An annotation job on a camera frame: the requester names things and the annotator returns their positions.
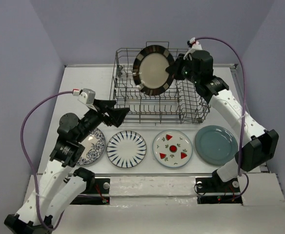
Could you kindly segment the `dark rimmed cream plate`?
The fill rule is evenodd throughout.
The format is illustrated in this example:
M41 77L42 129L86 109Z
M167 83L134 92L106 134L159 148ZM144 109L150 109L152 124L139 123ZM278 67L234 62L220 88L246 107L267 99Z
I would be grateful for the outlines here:
M147 96L164 93L173 83L165 69L174 64L169 50L161 45L149 45L136 56L132 66L132 77L136 88Z

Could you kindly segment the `blue floral white plate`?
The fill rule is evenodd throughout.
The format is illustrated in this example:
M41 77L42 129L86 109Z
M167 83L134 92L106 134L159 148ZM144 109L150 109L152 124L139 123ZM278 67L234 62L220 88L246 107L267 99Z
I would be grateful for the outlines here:
M85 166L95 162L103 154L105 149L105 136L103 132L96 128L81 143L85 150L79 158L77 165Z

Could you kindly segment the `blue striped white plate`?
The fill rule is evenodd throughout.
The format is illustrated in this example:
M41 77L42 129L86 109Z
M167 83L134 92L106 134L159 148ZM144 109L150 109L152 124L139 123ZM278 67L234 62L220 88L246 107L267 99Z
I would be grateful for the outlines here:
M108 159L119 168L133 168L146 156L147 145L137 132L125 130L114 134L106 148Z

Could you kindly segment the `watermelon pattern white plate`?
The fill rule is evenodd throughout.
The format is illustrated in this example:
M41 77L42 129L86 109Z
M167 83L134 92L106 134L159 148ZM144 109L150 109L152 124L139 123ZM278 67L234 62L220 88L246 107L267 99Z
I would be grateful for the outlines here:
M165 130L158 133L152 143L155 159L168 168L186 165L192 157L192 143L188 136L177 130Z

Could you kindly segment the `teal grey plate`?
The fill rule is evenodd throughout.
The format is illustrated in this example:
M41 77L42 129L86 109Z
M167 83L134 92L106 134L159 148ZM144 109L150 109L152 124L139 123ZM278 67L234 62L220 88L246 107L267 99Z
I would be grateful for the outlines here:
M208 164L223 166L238 152L235 137L224 127L209 125L195 135L194 147L199 157Z

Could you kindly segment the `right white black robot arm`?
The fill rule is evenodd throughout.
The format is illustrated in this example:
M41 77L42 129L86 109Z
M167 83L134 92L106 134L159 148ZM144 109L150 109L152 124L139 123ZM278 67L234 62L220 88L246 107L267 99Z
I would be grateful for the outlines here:
M188 55L179 54L166 71L176 80L193 83L199 96L217 110L239 136L235 157L215 170L203 182L203 187L222 191L242 172L249 172L274 157L278 133L254 120L234 98L226 82L213 74L213 57L209 52L196 50Z

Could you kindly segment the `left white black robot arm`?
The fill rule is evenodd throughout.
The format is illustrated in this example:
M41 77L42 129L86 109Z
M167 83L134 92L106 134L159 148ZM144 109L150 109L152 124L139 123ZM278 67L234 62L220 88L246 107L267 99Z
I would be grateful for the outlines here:
M59 225L64 210L82 192L93 190L95 174L85 168L74 171L73 178L64 182L74 169L85 147L81 142L101 123L119 127L130 109L115 108L111 100L94 100L93 108L78 118L64 114L59 120L58 138L45 171L35 178L35 189L23 206L6 217L4 224L14 234L50 234Z

